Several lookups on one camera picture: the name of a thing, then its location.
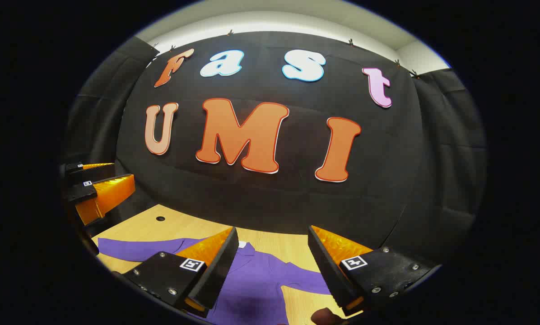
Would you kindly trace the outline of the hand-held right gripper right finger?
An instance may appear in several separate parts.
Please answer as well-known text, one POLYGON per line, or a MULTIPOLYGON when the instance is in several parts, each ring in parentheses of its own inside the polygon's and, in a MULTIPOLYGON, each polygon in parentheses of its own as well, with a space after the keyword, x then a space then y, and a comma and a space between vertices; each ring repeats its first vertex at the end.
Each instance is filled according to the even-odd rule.
POLYGON ((308 247, 346 316, 400 300, 441 267, 391 246, 372 249, 314 225, 308 227, 308 247))

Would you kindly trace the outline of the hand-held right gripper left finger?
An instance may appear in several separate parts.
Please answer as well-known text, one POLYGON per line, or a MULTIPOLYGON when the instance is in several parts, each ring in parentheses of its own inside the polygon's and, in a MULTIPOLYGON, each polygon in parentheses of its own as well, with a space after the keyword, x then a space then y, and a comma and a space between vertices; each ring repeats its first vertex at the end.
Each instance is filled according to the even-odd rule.
POLYGON ((229 227, 178 253, 159 251, 124 272, 123 280, 170 308, 206 318, 238 246, 237 229, 229 227))

